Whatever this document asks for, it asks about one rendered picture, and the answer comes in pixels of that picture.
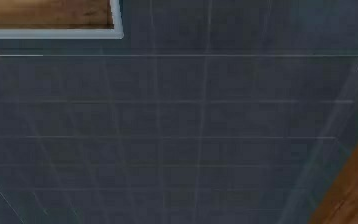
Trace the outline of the white framed brown picture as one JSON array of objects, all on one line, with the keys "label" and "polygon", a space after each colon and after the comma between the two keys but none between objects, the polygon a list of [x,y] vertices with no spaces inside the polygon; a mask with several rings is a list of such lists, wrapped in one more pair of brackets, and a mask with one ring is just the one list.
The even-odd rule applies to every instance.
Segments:
[{"label": "white framed brown picture", "polygon": [[0,39],[122,39],[119,0],[0,0]]}]

